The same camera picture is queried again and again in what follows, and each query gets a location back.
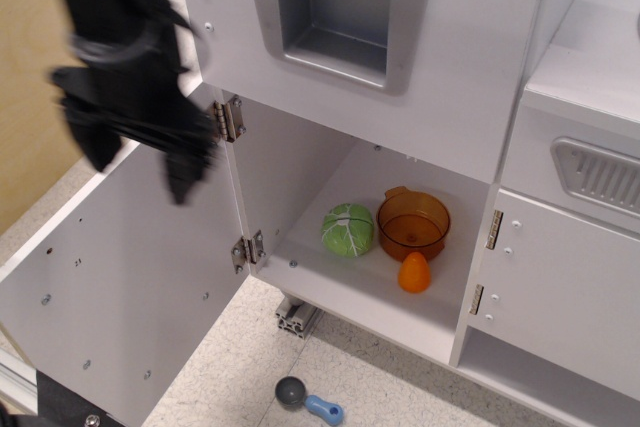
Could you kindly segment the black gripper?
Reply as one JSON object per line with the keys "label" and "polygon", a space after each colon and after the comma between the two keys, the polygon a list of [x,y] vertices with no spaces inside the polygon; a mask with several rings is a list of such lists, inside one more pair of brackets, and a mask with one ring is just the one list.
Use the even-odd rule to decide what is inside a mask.
{"label": "black gripper", "polygon": [[214,128],[208,114],[180,90],[188,69],[179,60],[147,59],[123,65],[57,67],[51,82],[71,135],[97,172],[114,160],[123,137],[164,154],[172,201],[184,205],[206,178]]}

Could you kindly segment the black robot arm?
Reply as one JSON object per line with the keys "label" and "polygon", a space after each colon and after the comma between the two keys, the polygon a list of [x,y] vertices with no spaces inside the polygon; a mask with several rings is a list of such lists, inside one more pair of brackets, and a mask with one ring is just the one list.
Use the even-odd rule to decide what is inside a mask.
{"label": "black robot arm", "polygon": [[97,171],[125,138],[164,154],[176,204],[202,180],[215,145],[211,116],[180,90],[177,28],[188,22],[169,0],[64,0],[79,67],[58,67],[52,83],[71,136]]}

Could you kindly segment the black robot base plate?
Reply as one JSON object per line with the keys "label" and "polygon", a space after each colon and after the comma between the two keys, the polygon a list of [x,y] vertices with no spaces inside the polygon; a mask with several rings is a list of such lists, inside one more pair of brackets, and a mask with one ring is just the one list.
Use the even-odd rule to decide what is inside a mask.
{"label": "black robot base plate", "polygon": [[12,414],[1,403],[2,426],[124,426],[105,410],[36,371],[38,413]]}

